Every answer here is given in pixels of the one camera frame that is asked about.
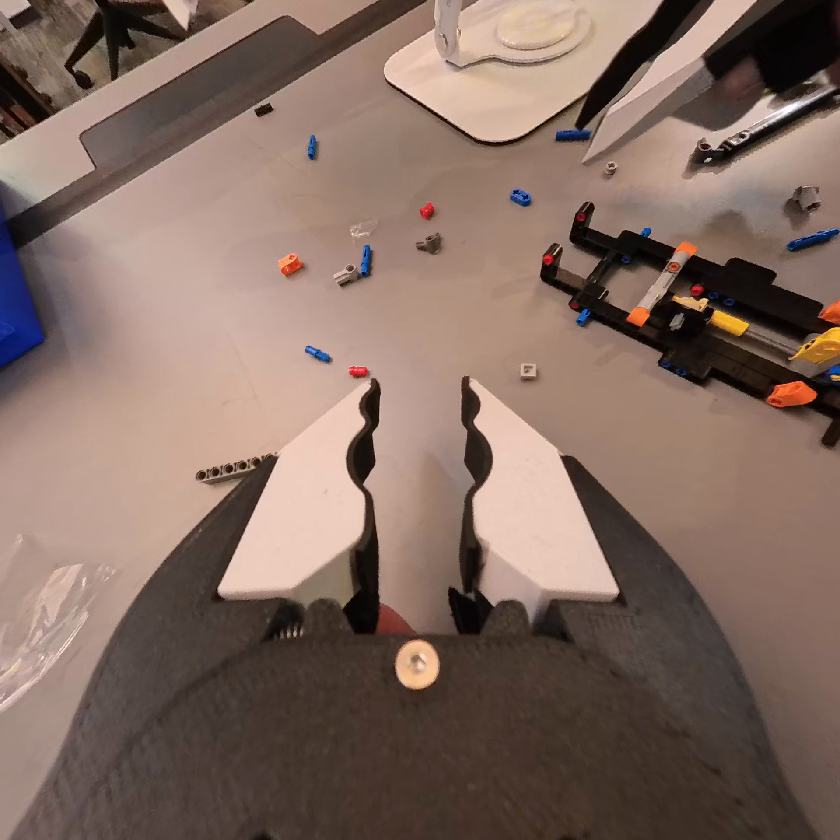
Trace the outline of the blue storage bin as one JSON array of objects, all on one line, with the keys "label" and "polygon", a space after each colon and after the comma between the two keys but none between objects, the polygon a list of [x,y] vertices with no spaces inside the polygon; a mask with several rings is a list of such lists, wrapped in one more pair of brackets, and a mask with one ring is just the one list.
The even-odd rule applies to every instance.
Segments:
[{"label": "blue storage bin", "polygon": [[1,209],[1,367],[44,341],[45,333]]}]

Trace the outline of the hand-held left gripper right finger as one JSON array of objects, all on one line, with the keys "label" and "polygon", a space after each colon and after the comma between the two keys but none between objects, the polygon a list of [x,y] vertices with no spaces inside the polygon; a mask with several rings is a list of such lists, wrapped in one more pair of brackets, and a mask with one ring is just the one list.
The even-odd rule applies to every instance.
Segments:
[{"label": "hand-held left gripper right finger", "polygon": [[448,601],[456,632],[478,634],[502,602],[532,627],[554,602],[618,604],[620,586],[561,452],[477,379],[460,383],[471,478],[458,546],[461,588]]}]

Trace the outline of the clear plastic bag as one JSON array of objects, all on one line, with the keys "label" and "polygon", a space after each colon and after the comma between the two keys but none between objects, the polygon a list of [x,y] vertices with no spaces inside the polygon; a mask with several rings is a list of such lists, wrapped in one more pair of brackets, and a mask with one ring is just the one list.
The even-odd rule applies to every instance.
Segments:
[{"label": "clear plastic bag", "polygon": [[56,664],[118,571],[106,563],[60,558],[18,534],[1,558],[1,712],[20,701]]}]

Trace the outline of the black lego liftarm axle tube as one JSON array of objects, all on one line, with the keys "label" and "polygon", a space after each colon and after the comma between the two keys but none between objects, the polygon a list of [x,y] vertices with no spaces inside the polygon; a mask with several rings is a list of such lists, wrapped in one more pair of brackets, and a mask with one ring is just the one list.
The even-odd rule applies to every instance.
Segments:
[{"label": "black lego liftarm axle tube", "polygon": [[601,255],[600,261],[584,281],[584,288],[592,292],[596,287],[604,287],[606,275],[614,265],[618,262],[627,265],[631,260],[630,255],[624,254],[617,248],[617,238],[601,234],[591,228],[594,210],[593,202],[584,202],[574,214],[570,229],[570,241],[573,245]]}]

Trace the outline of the dark grey lego beam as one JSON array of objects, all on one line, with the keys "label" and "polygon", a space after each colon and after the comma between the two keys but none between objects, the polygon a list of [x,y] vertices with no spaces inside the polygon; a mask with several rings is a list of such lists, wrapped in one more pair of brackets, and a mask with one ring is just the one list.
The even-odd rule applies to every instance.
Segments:
[{"label": "dark grey lego beam", "polygon": [[255,472],[267,459],[276,458],[277,452],[257,455],[250,458],[231,461],[222,465],[200,469],[195,473],[195,480],[203,485],[212,486],[237,480]]}]

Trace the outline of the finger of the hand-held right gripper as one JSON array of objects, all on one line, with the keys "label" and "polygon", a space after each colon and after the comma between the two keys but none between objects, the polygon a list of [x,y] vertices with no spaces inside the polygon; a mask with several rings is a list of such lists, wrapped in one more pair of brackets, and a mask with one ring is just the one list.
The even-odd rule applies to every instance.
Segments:
[{"label": "finger of the hand-held right gripper", "polygon": [[662,1],[653,16],[618,50],[588,92],[574,127],[583,130],[634,73],[666,46],[700,1]]},{"label": "finger of the hand-held right gripper", "polygon": [[704,97],[717,81],[706,68],[705,53],[750,9],[764,11],[777,3],[700,2],[656,57],[584,127],[592,133],[581,162],[605,161],[626,142]]}]

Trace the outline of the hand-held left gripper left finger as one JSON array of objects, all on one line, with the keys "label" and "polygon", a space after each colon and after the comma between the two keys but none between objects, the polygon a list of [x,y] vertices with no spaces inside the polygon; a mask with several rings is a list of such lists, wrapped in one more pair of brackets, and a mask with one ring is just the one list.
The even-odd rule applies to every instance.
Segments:
[{"label": "hand-held left gripper left finger", "polygon": [[355,632],[380,617],[379,545],[371,493],[382,390],[371,379],[275,458],[217,588],[226,601],[336,601]]}]

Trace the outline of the black lego chassis assembly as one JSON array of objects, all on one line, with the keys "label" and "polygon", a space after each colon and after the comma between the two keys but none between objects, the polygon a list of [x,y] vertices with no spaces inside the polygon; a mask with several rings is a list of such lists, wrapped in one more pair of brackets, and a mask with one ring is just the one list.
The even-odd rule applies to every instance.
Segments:
[{"label": "black lego chassis assembly", "polygon": [[714,264],[687,242],[623,232],[618,243],[621,257],[662,270],[619,320],[633,337],[654,335],[661,366],[698,384],[721,379],[772,408],[823,413],[822,446],[838,446],[838,301],[778,287],[772,271],[740,258]]}]

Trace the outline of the black lego liftarm blue pin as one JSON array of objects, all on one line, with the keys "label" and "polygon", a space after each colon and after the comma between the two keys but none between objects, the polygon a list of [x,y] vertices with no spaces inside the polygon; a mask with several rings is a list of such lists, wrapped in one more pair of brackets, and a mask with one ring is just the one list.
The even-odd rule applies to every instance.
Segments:
[{"label": "black lego liftarm blue pin", "polygon": [[587,277],[578,276],[563,268],[561,260],[563,247],[551,244],[542,255],[540,279],[543,283],[563,291],[570,296],[569,306],[576,313],[575,323],[584,327],[589,322],[601,322],[605,326],[621,330],[622,310],[606,302],[606,274],[616,263],[619,253],[608,249]]}]

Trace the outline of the black office chair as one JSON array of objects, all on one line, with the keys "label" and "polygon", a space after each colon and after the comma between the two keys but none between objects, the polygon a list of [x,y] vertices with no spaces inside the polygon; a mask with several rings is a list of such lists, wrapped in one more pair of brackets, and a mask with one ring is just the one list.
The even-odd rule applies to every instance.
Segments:
[{"label": "black office chair", "polygon": [[180,24],[184,34],[177,34],[151,20],[152,16],[165,12],[174,17],[173,12],[164,2],[96,1],[95,4],[97,11],[65,62],[66,71],[81,90],[86,91],[92,88],[93,81],[86,72],[77,68],[77,64],[100,40],[104,40],[108,53],[110,79],[114,81],[119,75],[120,49],[136,48],[131,36],[132,32],[176,43],[187,37],[189,24]]}]

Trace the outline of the black lego gear rack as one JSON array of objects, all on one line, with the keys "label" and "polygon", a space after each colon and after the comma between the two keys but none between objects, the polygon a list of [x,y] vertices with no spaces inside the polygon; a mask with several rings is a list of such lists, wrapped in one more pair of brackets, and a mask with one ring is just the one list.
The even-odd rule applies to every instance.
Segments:
[{"label": "black lego gear rack", "polygon": [[814,91],[773,111],[772,114],[753,123],[746,129],[727,137],[717,147],[716,152],[722,158],[733,156],[735,153],[767,139],[773,133],[792,125],[799,119],[803,119],[816,111],[835,107],[838,104],[838,97],[838,86],[828,86],[819,91]]}]

